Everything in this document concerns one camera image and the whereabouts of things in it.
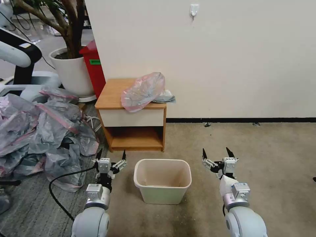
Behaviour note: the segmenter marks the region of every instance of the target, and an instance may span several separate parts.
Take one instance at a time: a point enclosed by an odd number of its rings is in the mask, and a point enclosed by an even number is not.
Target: white flower pot
[[[56,55],[65,53],[67,48],[57,49],[49,54],[60,81],[65,89],[83,98],[94,95],[94,90],[83,57],[76,59],[56,59]]]

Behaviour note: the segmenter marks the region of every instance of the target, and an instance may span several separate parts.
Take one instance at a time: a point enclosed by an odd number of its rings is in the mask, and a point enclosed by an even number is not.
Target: black baseboard
[[[253,123],[253,122],[316,122],[316,118],[167,118],[167,123]]]

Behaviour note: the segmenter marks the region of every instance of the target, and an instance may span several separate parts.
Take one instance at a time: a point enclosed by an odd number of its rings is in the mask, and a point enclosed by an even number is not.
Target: wastebasket
[[[82,48],[79,53],[82,54],[85,59],[95,96],[99,98],[105,85],[105,78],[95,41],[91,41],[86,47]]]
[[[179,204],[191,185],[190,166],[183,160],[143,159],[134,170],[134,183],[151,204]]]

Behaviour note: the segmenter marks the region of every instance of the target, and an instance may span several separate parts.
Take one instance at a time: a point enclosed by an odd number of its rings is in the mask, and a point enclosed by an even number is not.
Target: folded cloth
[[[156,99],[154,103],[176,103],[175,96],[171,94],[169,90],[163,91]]]

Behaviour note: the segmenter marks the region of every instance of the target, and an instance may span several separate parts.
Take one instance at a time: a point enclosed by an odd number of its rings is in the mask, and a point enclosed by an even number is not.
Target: potted plant
[[[65,40],[66,47],[49,54],[64,88],[78,97],[92,96],[90,77],[79,53],[85,20],[84,0],[15,0],[15,3],[57,30]],[[42,5],[50,10],[55,21],[45,16]]]

